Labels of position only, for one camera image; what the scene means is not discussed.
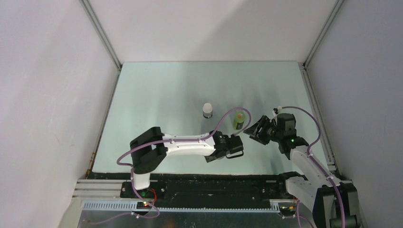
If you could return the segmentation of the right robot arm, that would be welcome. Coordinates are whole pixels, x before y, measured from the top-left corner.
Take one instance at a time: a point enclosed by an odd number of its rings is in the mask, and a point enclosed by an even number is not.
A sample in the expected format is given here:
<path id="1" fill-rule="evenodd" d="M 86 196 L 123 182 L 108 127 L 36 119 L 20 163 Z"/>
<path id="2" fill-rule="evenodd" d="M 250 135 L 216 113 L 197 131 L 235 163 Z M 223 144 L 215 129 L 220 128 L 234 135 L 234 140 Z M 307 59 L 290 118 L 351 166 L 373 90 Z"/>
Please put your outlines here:
<path id="1" fill-rule="evenodd" d="M 243 132 L 263 145 L 278 143 L 280 153 L 302 171 L 302 176 L 278 183 L 276 191 L 284 199 L 293 195 L 310 209 L 318 228 L 361 227 L 357 189 L 333 175 L 310 151 L 306 140 L 297 135 L 293 114 L 282 113 L 273 119 L 264 115 Z"/>

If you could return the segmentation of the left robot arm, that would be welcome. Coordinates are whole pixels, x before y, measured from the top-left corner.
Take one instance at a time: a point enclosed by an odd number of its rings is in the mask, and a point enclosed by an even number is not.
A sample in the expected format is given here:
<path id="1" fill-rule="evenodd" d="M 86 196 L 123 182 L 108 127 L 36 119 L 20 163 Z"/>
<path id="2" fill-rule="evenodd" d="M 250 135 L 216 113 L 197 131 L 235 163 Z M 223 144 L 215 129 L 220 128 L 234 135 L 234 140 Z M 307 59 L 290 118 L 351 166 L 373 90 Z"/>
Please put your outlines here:
<path id="1" fill-rule="evenodd" d="M 130 143 L 134 184 L 132 192 L 139 198 L 150 192 L 151 172 L 168 156 L 201 155 L 206 162 L 226 157 L 243 156 L 243 143 L 238 135 L 225 135 L 213 130 L 208 133 L 178 136 L 162 133 L 160 127 L 152 127 Z"/>

